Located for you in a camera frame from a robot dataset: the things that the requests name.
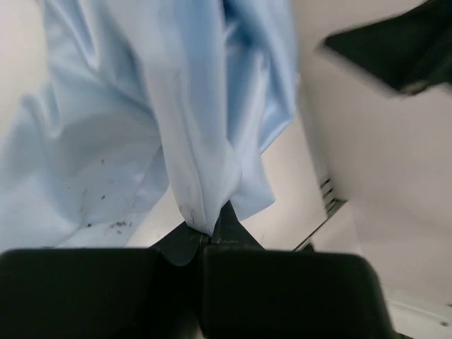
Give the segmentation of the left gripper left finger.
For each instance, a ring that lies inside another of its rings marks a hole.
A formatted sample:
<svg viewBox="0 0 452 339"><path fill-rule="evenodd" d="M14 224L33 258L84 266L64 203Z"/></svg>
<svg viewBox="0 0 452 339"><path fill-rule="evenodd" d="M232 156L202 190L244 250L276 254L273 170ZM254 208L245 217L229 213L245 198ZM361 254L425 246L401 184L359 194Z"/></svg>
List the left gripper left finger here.
<svg viewBox="0 0 452 339"><path fill-rule="evenodd" d="M192 262L201 245L208 243L208 235L190 228L185 222L178 225L151 246L173 266L182 267Z"/></svg>

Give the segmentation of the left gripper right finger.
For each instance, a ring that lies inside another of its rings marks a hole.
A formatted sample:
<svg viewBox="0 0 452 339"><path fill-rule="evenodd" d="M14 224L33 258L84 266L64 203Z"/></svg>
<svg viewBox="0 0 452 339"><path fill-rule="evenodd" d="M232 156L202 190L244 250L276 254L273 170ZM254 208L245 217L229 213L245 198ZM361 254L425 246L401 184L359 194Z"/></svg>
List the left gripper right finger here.
<svg viewBox="0 0 452 339"><path fill-rule="evenodd" d="M264 250L241 224L231 201L226 202L220 210L210 244Z"/></svg>

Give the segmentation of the light blue pillowcase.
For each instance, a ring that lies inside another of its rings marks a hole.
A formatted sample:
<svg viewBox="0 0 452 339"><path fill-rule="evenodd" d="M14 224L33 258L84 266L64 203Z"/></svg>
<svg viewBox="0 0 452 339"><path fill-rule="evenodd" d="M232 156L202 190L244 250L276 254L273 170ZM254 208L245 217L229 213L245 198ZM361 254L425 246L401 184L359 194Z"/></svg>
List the light blue pillowcase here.
<svg viewBox="0 0 452 339"><path fill-rule="evenodd" d="M275 198L296 114L289 1L43 1L49 78L1 142L1 249L123 246L167 190L212 234Z"/></svg>

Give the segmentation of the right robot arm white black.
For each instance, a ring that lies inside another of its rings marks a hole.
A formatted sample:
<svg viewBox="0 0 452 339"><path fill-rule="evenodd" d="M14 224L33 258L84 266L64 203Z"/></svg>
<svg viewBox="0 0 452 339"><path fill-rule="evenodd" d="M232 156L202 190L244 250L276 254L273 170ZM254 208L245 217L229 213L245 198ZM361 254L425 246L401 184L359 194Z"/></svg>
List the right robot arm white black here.
<svg viewBox="0 0 452 339"><path fill-rule="evenodd" d="M331 51L401 95L451 84L451 2L425 1L397 16L328 35Z"/></svg>

